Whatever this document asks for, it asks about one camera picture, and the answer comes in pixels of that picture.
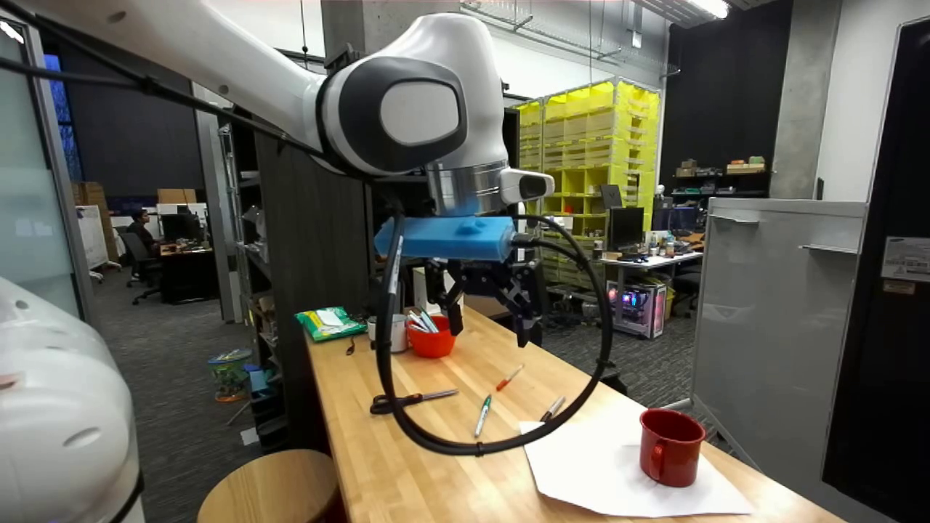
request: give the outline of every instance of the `red object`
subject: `red object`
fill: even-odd
[[[703,425],[675,409],[643,413],[639,469],[645,477],[685,488],[698,477],[698,456],[703,443]]]
[[[502,379],[493,390],[499,393],[499,390],[509,387],[520,373],[524,373],[524,366],[514,370],[514,374]]]
[[[419,358],[445,358],[453,351],[456,338],[447,331],[445,318],[431,318],[440,331],[421,331],[408,320],[408,350]]]

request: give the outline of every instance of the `wooden table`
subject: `wooden table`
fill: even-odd
[[[610,520],[541,496],[524,451],[479,459],[441,456],[409,443],[392,415],[368,415],[373,396],[380,393],[374,351],[367,339],[358,339],[351,355],[345,350],[350,339],[307,347],[351,520]],[[537,418],[557,396],[572,397],[588,383],[576,366],[534,347],[517,350],[512,331],[466,312],[453,355],[441,361],[396,355],[396,390],[399,396],[459,390],[453,397],[416,405],[408,413],[435,437],[473,443],[479,400],[517,366],[524,366],[520,379],[493,397],[485,443],[512,437],[520,422]],[[572,422],[600,415],[617,400],[629,397],[600,387]],[[711,445],[703,445],[703,456],[755,505],[755,520],[838,520]]]

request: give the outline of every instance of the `wooden stool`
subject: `wooden stool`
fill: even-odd
[[[326,453],[283,451],[228,473],[201,504],[197,523],[307,523],[337,496]]]

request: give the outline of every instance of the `computer monitor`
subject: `computer monitor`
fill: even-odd
[[[607,210],[607,251],[629,251],[643,245],[643,210]]]
[[[174,245],[181,238],[185,241],[203,241],[203,226],[197,220],[197,216],[162,216],[162,241]]]
[[[656,204],[650,216],[650,229],[693,233],[693,229],[701,229],[698,220],[701,220],[698,204]]]
[[[605,210],[620,210],[623,206],[620,187],[602,187],[602,200],[605,200]]]

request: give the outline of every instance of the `door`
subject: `door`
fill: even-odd
[[[826,480],[895,520],[930,520],[930,20],[902,31]]]

